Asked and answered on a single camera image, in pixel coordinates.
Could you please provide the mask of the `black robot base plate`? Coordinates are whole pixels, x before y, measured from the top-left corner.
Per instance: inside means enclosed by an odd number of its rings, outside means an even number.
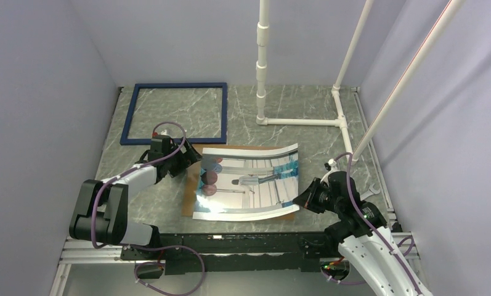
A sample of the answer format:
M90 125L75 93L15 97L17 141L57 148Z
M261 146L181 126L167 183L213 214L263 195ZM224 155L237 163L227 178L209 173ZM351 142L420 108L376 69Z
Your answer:
M162 234L164 251L124 247L123 261L157 261L167 275L204 270L319 272L340 258L331 236L318 232L250 232L225 234Z

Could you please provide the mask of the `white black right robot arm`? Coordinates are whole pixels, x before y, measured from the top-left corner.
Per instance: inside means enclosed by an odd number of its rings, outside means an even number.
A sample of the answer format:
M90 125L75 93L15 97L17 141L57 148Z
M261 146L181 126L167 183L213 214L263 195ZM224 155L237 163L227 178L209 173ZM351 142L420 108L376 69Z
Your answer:
M344 258L376 295L432 294L400 251L383 214L361 199L347 172L333 172L326 181L315 178L293 203L317 214L338 216L338 222L324 230L322 240L307 246L321 258Z

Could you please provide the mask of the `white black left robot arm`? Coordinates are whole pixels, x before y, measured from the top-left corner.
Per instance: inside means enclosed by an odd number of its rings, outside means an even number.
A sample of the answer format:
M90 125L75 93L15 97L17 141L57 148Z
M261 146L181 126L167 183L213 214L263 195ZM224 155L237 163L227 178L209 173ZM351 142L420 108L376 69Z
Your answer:
M82 183L70 221L70 237L90 241L96 249L135 245L144 258L155 258L162 246L160 231L154 225L129 221L129 199L201 160L201 154L188 140L176 144L169 136L154 136L149 149L127 171Z

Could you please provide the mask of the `blue photo frame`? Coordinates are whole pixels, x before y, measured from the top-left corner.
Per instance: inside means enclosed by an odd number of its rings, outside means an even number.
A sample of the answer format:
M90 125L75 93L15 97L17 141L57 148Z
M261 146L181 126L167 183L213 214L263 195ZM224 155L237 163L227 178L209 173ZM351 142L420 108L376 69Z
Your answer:
M129 100L120 137L122 146L150 144L153 128L168 131L179 142L181 125L188 140L196 144L227 142L227 84L137 83Z

